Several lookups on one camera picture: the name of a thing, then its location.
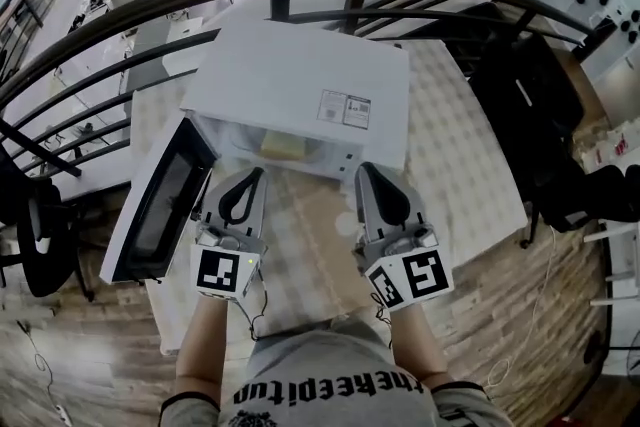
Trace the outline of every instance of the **door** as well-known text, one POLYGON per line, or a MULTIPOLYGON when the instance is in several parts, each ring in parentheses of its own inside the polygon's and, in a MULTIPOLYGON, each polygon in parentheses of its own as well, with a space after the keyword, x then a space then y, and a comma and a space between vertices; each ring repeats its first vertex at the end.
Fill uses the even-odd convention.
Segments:
POLYGON ((107 248, 107 283, 163 278, 216 161, 184 112, 172 116, 131 183, 107 248))

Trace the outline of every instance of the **checkered tablecloth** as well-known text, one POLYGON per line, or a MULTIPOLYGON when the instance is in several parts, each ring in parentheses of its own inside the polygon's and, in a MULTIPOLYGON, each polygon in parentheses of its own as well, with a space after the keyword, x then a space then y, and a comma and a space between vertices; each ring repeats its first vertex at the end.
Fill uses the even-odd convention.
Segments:
MULTIPOLYGON (((411 64, 405 173, 425 202, 443 254, 457 267, 526 226, 527 217, 489 122, 444 44, 401 45, 411 64)), ((136 161, 178 107, 184 88, 168 82, 134 94, 136 161)), ((223 156, 210 187, 249 165, 223 156)), ((263 228, 269 305, 256 322, 257 332, 265 336, 369 306, 369 286, 350 255, 358 230, 353 191, 334 180, 281 168, 269 173, 263 228)), ((194 229, 190 222, 163 284, 147 284, 163 351, 179 348, 195 308, 197 293, 188 279, 194 229)), ((255 280, 243 306, 253 317, 263 302, 262 285, 255 280)))

